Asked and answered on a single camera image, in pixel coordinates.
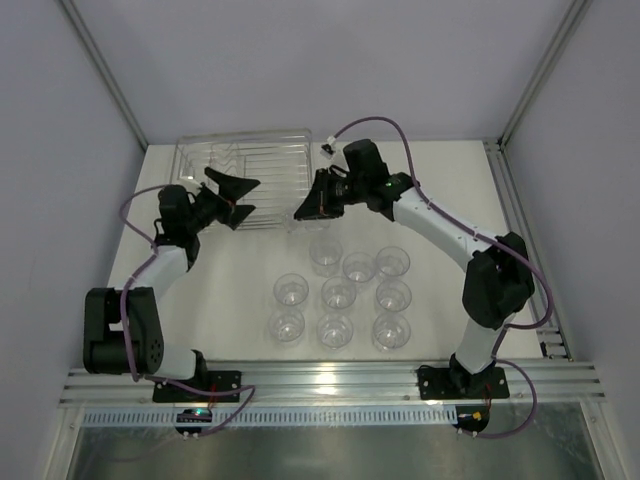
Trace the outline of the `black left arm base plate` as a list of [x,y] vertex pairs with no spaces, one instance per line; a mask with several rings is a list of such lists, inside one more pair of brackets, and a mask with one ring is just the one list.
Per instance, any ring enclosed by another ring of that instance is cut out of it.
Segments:
[[238,403],[239,393],[227,395],[227,392],[241,387],[242,374],[238,370],[207,370],[197,373],[189,380],[179,380],[188,387],[208,392],[208,396],[184,390],[173,384],[157,383],[152,401],[159,404],[168,403]]

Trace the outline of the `clear faceted plastic cup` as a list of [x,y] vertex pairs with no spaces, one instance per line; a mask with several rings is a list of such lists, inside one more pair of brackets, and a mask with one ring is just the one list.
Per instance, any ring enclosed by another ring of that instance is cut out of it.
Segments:
[[274,298],[284,306],[300,306],[306,301],[308,294],[307,280],[297,273],[284,274],[274,283]]
[[313,272],[323,278],[337,276],[343,256],[341,243],[332,237],[318,237],[309,245]]
[[292,213],[288,213],[284,217],[283,222],[285,230],[292,235],[303,235],[318,233],[327,230],[330,227],[329,220],[296,220]]
[[350,280],[336,276],[324,282],[321,288],[321,298],[327,307],[345,310],[355,303],[357,290]]
[[281,346],[293,346],[303,336],[306,321],[302,311],[295,307],[275,310],[267,322],[269,337]]
[[357,284],[365,284],[376,274],[374,258],[365,252],[354,252],[345,257],[342,263],[344,276]]
[[379,315],[372,326],[372,343],[381,351],[404,348],[411,338],[411,326],[401,314],[386,312]]
[[409,254],[398,246],[382,248],[375,258],[378,273],[383,278],[403,277],[410,269],[411,259]]
[[376,306],[388,312],[399,313],[406,310],[412,299],[410,287],[401,280],[385,280],[375,291]]
[[339,350],[351,342],[354,327],[349,317],[340,313],[328,313],[318,321],[316,333],[323,347]]

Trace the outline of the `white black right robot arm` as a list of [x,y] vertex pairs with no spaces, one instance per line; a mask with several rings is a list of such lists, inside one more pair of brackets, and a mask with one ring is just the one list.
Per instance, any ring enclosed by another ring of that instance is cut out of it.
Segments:
[[316,171],[297,221],[336,219],[348,205],[363,204],[424,237],[463,271],[462,304],[468,315],[440,390],[456,397],[481,395],[494,374],[507,323],[534,293],[524,240],[510,232],[490,237],[456,219],[419,190],[413,176],[391,173],[377,145],[358,140],[343,149],[344,167]]

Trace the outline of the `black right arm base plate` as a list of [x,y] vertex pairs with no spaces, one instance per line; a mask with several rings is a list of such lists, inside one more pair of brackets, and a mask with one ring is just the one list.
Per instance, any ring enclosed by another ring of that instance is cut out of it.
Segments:
[[510,390],[503,368],[490,365],[470,375],[464,369],[422,365],[416,370],[422,400],[508,399]]

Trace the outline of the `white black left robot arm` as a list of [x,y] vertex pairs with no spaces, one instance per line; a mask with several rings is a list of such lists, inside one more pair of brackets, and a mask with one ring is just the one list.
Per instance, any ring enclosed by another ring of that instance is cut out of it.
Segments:
[[179,184],[155,187],[158,218],[153,235],[143,238],[151,254],[121,286],[93,288],[85,297],[83,364],[91,374],[128,374],[149,378],[193,395],[218,395],[208,386],[209,371],[201,352],[169,347],[162,333],[159,300],[194,266],[199,235],[213,223],[237,229],[254,211],[241,200],[259,181],[223,174],[210,167],[205,175],[217,185],[200,185],[197,193]]

